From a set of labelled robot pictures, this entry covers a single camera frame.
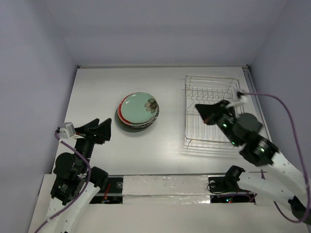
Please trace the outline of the light blue plate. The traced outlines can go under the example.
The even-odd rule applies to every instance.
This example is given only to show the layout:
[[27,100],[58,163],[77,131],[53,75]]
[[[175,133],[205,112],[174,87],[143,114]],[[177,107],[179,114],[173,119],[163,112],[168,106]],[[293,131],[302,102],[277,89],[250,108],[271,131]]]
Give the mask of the light blue plate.
[[131,128],[131,127],[126,126],[124,123],[121,122],[121,119],[118,116],[117,109],[115,110],[115,123],[120,130],[124,132],[128,132],[128,133],[138,133],[149,128],[149,126],[145,128]]

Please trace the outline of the blue white floral plate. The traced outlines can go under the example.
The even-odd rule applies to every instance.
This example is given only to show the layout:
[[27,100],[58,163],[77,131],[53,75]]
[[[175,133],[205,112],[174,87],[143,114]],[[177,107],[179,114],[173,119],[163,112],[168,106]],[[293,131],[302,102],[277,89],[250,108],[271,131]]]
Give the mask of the blue white floral plate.
[[157,110],[155,116],[148,122],[146,123],[143,123],[143,124],[129,124],[129,123],[125,123],[121,120],[122,123],[124,123],[126,126],[128,127],[131,127],[131,128],[145,128],[145,127],[148,127],[148,126],[151,126],[158,118],[158,115],[159,115],[159,110]]

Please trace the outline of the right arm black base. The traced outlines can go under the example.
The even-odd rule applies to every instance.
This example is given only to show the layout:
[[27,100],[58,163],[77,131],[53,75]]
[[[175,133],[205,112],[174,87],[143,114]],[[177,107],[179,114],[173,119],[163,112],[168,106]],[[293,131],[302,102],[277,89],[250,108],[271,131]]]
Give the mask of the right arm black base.
[[247,189],[242,189],[238,186],[237,181],[230,180],[225,177],[209,177],[207,189],[212,194],[229,194],[229,193],[239,193],[251,192]]

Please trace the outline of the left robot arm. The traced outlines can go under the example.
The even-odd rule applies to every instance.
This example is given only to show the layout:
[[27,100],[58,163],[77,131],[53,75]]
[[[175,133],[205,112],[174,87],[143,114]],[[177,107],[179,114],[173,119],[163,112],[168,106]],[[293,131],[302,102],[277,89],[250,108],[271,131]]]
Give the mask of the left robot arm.
[[108,173],[89,162],[95,145],[111,138],[110,118],[98,118],[75,128],[66,122],[58,127],[54,136],[70,152],[57,156],[53,173],[56,175],[46,216],[36,232],[72,233],[90,201],[108,185]]

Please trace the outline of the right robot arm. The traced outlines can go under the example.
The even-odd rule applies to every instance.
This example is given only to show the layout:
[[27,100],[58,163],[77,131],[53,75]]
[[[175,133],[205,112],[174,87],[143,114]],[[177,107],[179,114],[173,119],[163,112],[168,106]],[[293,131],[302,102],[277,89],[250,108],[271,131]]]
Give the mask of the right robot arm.
[[206,125],[216,125],[230,143],[240,148],[239,154],[250,164],[267,171],[279,184],[247,175],[232,166],[224,177],[228,190],[244,189],[265,195],[289,209],[294,223],[311,223],[311,188],[307,172],[289,162],[280,149],[260,135],[263,125],[250,113],[236,115],[235,103],[222,100],[216,104],[196,104],[195,108]]

